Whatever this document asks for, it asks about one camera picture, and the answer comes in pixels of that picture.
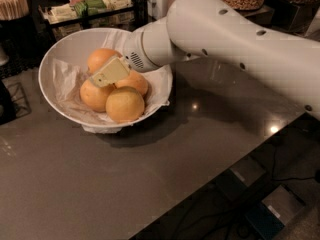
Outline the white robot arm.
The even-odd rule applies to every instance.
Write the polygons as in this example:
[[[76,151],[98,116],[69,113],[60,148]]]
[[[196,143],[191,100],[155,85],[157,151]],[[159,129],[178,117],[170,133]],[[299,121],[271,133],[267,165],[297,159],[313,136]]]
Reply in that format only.
[[[175,0],[167,15],[127,37],[91,78],[98,87],[131,69],[156,70],[199,57],[237,66],[320,120],[320,43],[263,28],[221,0]]]

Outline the white gripper with vent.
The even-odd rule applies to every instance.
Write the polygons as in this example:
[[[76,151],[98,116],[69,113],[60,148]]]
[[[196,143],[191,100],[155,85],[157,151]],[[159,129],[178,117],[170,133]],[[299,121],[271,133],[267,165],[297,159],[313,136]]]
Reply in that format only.
[[[124,42],[122,54],[134,70],[148,72],[156,70],[158,66],[148,58],[144,50],[143,35],[143,28],[131,32]],[[126,61],[118,56],[111,57],[89,77],[89,80],[96,87],[102,88],[127,78],[130,74],[130,67]]]

